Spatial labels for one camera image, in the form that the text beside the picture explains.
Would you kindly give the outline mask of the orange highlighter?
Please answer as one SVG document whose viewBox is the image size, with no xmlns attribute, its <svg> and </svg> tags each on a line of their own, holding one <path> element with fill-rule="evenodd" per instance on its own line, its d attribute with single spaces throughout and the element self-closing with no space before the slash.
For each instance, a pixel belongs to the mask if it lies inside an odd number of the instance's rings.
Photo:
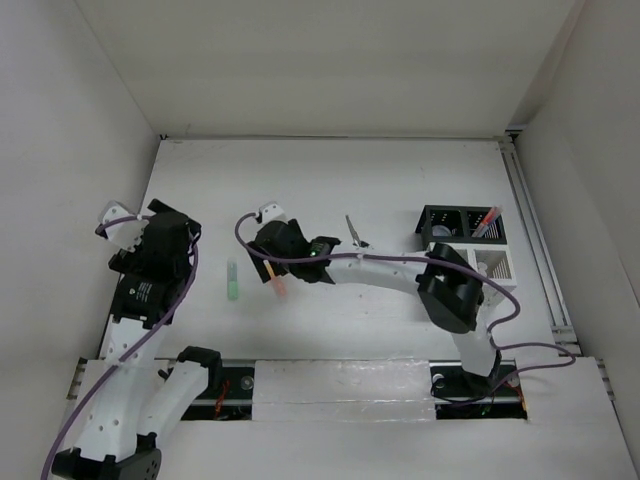
<svg viewBox="0 0 640 480">
<path fill-rule="evenodd" d="M 271 263 L 268 260 L 263 261 L 264 267 L 269 275 L 269 284 L 279 298 L 285 298 L 287 295 L 286 286 L 283 280 L 276 275 Z"/>
</svg>

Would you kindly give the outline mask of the paper clip jar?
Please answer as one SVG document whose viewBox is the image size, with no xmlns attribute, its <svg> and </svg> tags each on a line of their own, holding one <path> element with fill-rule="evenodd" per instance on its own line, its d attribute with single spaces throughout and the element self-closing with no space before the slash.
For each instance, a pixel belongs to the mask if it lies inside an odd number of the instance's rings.
<svg viewBox="0 0 640 480">
<path fill-rule="evenodd" d="M 456 229 L 451 229 L 446 225 L 437 224 L 432 226 L 431 234 L 435 238 L 449 238 L 455 235 Z"/>
</svg>

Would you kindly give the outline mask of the yellow highlighter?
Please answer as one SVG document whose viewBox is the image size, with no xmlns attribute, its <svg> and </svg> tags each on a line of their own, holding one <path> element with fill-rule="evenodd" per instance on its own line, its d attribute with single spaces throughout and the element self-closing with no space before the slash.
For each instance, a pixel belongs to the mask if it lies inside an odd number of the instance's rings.
<svg viewBox="0 0 640 480">
<path fill-rule="evenodd" d="M 487 265 L 486 263 L 484 263 L 484 262 L 478 262 L 478 263 L 477 263 L 477 267 L 478 267 L 478 272 L 479 272 L 481 275 L 486 276 L 486 277 L 488 277 L 488 276 L 489 276 L 489 274 L 488 274 L 488 265 Z"/>
</svg>

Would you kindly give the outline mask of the blue pen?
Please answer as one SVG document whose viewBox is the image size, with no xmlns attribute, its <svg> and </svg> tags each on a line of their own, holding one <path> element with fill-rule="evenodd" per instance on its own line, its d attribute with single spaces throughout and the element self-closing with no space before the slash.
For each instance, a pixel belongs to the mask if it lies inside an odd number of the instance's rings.
<svg viewBox="0 0 640 480">
<path fill-rule="evenodd" d="M 472 233 L 473 238 L 481 238 L 485 235 L 491 224 L 493 223 L 494 213 L 489 211 L 476 226 Z"/>
</svg>

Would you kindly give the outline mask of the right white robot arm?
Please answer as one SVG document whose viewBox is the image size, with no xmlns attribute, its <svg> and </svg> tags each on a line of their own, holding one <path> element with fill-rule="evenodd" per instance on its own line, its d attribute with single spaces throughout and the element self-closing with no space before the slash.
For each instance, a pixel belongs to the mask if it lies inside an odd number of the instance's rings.
<svg viewBox="0 0 640 480">
<path fill-rule="evenodd" d="M 470 398 L 487 396 L 499 379 L 501 354 L 480 310 L 481 275 L 447 244 L 427 252 L 383 254 L 334 237 L 304 238 L 295 220 L 272 220 L 244 245 L 264 282 L 290 274 L 309 284 L 361 284 L 418 298 L 428 319 L 449 333 Z"/>
</svg>

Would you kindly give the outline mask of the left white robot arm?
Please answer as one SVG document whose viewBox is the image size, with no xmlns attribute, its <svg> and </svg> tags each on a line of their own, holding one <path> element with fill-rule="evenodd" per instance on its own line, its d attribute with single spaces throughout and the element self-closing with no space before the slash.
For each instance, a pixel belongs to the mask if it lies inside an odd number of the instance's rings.
<svg viewBox="0 0 640 480">
<path fill-rule="evenodd" d="M 148 214 L 118 202 L 96 234 L 116 245 L 108 266 L 120 276 L 109 310 L 105 370 L 61 427 L 44 479 L 155 479 L 161 448 L 199 396 L 222 387 L 219 352 L 188 346 L 159 389 L 155 360 L 196 279 L 201 225 L 154 199 Z"/>
</svg>

